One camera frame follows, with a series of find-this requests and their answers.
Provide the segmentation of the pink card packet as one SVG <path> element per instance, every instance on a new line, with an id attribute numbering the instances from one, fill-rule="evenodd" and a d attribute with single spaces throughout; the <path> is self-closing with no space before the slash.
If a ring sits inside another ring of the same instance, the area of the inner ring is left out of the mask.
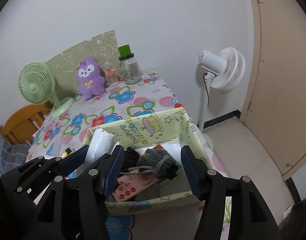
<path id="1" fill-rule="evenodd" d="M 153 175 L 136 174 L 137 171 L 124 174 L 117 179 L 117 188 L 112 194 L 117 202 L 127 201 L 157 182 Z"/>

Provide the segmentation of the grey drawstring pouch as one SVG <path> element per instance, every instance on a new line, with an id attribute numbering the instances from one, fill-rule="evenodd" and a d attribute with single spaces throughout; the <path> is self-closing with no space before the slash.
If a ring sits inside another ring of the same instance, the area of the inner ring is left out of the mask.
<path id="1" fill-rule="evenodd" d="M 181 165 L 163 148 L 148 148 L 139 154 L 130 147 L 126 150 L 120 175 L 150 175 L 159 181 L 173 180 Z"/>

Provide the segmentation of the cartoon yellow tissue pack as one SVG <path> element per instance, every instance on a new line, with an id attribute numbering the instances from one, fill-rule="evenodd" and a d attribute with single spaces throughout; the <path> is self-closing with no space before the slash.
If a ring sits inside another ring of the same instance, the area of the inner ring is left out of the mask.
<path id="1" fill-rule="evenodd" d="M 59 155 L 59 157 L 64 159 L 65 157 L 69 156 L 71 153 L 73 153 L 73 151 L 70 149 L 70 147 L 68 147 Z"/>

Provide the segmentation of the grey plaid pillow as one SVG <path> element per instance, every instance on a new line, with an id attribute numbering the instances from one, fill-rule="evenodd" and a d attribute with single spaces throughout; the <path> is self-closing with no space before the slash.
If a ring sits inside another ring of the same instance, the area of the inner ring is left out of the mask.
<path id="1" fill-rule="evenodd" d="M 26 162 L 30 145 L 12 145 L 8 141 L 0 142 L 0 177 Z"/>

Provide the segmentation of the floral tablecloth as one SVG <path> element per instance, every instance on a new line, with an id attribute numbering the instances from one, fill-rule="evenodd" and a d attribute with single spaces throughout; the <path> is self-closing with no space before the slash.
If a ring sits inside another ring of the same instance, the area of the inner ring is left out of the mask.
<path id="1" fill-rule="evenodd" d="M 41 155 L 46 158 L 59 157 L 68 147 L 73 151 L 78 150 L 84 145 L 84 137 L 91 127 L 173 108 L 183 106 L 156 72 L 145 74 L 135 85 L 119 83 L 110 86 L 103 95 L 87 101 L 82 95 L 77 95 L 72 107 L 64 114 L 43 122 L 35 134 L 28 159 Z M 224 172 L 215 154 L 212 163 L 213 169 Z M 158 192 L 161 183 L 152 185 L 127 201 L 144 200 L 147 194 Z M 110 213 L 107 229 L 112 239 L 193 239 L 202 211 L 203 203 L 198 200 L 192 205 L 154 212 Z"/>

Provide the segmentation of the purple plush toy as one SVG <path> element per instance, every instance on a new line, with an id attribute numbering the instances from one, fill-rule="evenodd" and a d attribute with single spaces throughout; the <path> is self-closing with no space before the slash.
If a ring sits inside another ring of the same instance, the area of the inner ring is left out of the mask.
<path id="1" fill-rule="evenodd" d="M 106 80 L 101 75 L 100 64 L 93 56 L 82 60 L 76 71 L 79 90 L 85 101 L 105 93 Z"/>

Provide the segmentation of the green desk fan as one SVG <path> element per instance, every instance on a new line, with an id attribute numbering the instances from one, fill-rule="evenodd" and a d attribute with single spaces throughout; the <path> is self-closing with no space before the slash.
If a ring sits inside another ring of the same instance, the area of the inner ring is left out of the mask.
<path id="1" fill-rule="evenodd" d="M 42 105 L 50 101 L 54 104 L 51 117 L 57 118 L 72 107 L 74 99 L 67 97 L 60 100 L 55 90 L 56 82 L 50 68 L 39 62 L 26 65 L 18 77 L 21 96 L 33 105 Z"/>

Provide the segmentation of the toothpick jar orange lid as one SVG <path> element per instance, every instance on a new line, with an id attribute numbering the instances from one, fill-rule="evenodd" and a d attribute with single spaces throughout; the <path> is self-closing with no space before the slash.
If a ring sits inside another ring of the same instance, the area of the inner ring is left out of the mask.
<path id="1" fill-rule="evenodd" d="M 110 86 L 115 86 L 119 83 L 118 73 L 114 69 L 105 72 L 106 81 Z"/>

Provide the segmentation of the beige door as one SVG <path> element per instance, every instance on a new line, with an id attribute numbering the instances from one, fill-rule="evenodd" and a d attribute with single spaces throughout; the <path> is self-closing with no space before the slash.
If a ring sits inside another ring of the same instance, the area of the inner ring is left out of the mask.
<path id="1" fill-rule="evenodd" d="M 306 163 L 306 15 L 296 0 L 256 0 L 261 42 L 244 124 L 289 179 Z"/>

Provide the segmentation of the glass jar green lid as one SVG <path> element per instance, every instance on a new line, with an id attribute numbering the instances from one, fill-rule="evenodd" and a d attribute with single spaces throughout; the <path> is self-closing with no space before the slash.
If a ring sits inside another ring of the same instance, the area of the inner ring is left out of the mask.
<path id="1" fill-rule="evenodd" d="M 131 52 L 129 44 L 118 47 L 119 57 L 119 74 L 126 85 L 134 85 L 141 81 L 142 71 L 135 59 L 134 53 Z"/>

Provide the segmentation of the white standing fan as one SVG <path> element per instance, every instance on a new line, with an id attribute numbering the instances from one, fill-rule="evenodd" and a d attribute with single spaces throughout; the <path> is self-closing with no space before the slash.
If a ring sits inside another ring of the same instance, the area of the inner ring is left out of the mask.
<path id="1" fill-rule="evenodd" d="M 196 62 L 203 93 L 198 122 L 202 132 L 206 122 L 213 125 L 213 119 L 234 110 L 227 107 L 228 94 L 241 83 L 246 62 L 242 53 L 233 47 L 218 54 L 203 49 Z"/>

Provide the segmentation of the green patterned wall mat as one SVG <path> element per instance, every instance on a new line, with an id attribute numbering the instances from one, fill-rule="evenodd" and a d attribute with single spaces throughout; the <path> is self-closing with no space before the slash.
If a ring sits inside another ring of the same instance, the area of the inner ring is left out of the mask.
<path id="1" fill-rule="evenodd" d="M 56 81 L 59 99 L 79 93 L 77 66 L 85 58 L 92 56 L 101 67 L 118 67 L 119 51 L 114 30 L 82 41 L 46 61 Z"/>

